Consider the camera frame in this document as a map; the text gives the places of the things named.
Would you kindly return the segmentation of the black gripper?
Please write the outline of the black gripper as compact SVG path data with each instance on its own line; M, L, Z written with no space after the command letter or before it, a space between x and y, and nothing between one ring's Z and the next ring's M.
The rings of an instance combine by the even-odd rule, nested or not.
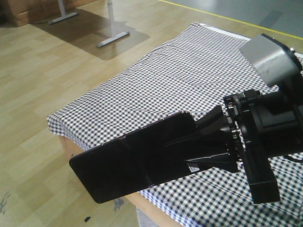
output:
M248 90L223 98L232 129L236 131L255 204L280 201L276 177L269 159L303 151L303 107L292 104L281 91L262 95ZM220 105L196 121L197 131L165 143L165 148L188 148L197 152L183 160L206 169L216 167L237 173L235 145L227 116Z

